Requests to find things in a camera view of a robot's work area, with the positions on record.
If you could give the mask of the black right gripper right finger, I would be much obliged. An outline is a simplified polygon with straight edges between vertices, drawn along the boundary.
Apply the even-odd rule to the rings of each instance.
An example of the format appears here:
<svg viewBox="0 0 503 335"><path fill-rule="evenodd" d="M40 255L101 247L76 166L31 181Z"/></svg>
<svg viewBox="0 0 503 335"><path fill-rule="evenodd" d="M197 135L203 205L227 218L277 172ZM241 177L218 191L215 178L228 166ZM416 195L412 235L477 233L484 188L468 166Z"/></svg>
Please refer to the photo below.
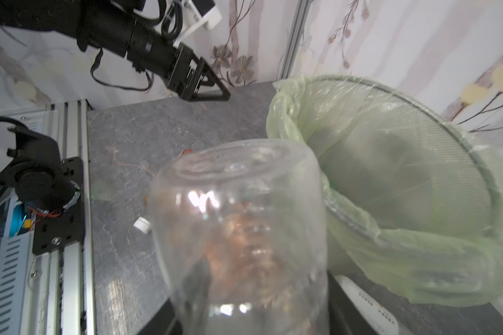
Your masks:
<svg viewBox="0 0 503 335"><path fill-rule="evenodd" d="M330 334L367 334L367 322L328 272L328 313Z"/></svg>

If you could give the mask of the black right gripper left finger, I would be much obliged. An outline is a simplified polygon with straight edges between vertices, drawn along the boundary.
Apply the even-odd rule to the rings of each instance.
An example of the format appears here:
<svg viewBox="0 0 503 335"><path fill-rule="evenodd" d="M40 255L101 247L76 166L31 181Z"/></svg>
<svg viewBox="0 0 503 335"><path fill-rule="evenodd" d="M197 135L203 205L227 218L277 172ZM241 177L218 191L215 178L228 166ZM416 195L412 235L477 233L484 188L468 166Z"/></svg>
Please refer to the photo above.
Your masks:
<svg viewBox="0 0 503 335"><path fill-rule="evenodd" d="M208 292L212 281L207 258L201 258L184 276L173 294L140 334L205 334Z"/></svg>

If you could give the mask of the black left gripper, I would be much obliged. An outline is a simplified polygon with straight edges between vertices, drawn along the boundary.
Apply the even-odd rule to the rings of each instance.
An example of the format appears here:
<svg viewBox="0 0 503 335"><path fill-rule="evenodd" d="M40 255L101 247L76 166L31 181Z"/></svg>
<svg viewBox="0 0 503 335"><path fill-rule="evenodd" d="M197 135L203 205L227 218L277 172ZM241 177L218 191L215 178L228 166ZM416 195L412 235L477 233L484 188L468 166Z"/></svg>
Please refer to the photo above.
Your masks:
<svg viewBox="0 0 503 335"><path fill-rule="evenodd" d="M228 101L230 91L192 49L183 43L177 48L173 70L165 79L166 88L185 101Z"/></svg>

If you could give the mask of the white label clear bottle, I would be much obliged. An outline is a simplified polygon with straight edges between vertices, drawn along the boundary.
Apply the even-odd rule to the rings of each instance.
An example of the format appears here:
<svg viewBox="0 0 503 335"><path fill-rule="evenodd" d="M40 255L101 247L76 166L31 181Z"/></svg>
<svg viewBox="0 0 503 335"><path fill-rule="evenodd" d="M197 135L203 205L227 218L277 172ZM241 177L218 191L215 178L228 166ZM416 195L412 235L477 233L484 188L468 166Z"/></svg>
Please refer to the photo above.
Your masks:
<svg viewBox="0 0 503 335"><path fill-rule="evenodd" d="M336 276L342 290L373 330L380 335L399 335L397 319L378 301L346 276Z"/></svg>

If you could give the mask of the clear bottle white cap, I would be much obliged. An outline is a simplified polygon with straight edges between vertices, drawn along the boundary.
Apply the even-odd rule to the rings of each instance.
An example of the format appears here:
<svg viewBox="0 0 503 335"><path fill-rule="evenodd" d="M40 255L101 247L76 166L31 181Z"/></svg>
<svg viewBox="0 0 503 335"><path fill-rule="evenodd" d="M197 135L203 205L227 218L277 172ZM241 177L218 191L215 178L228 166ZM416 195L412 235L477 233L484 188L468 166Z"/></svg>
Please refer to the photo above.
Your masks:
<svg viewBox="0 0 503 335"><path fill-rule="evenodd" d="M152 236L184 334L327 334L326 209L311 149L243 140L153 179Z"/></svg>

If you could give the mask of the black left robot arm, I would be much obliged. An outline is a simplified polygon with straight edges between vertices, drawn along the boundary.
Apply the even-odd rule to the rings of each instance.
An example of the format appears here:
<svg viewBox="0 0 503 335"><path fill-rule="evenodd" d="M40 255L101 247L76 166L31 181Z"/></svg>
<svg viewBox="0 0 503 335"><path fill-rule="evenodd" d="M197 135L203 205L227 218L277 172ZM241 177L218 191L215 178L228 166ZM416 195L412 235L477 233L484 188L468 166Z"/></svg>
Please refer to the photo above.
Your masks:
<svg viewBox="0 0 503 335"><path fill-rule="evenodd" d="M231 94L208 61L183 40L199 27L222 19L214 1L159 1L159 15L140 12L144 1L0 1L0 26L33 32L58 32L76 40L81 51L98 49L131 62L152 88L158 75L167 89L185 101L227 101Z"/></svg>

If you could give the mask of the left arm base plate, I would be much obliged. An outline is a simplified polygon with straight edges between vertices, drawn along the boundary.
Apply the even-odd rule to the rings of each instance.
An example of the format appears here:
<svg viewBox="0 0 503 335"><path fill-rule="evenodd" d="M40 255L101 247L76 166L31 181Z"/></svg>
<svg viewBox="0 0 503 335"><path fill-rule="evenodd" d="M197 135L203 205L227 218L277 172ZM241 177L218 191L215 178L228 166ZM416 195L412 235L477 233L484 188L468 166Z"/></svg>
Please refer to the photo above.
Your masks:
<svg viewBox="0 0 503 335"><path fill-rule="evenodd" d="M62 176L44 207L36 208L32 253L42 255L85 238L84 164L73 157L62 162Z"/></svg>

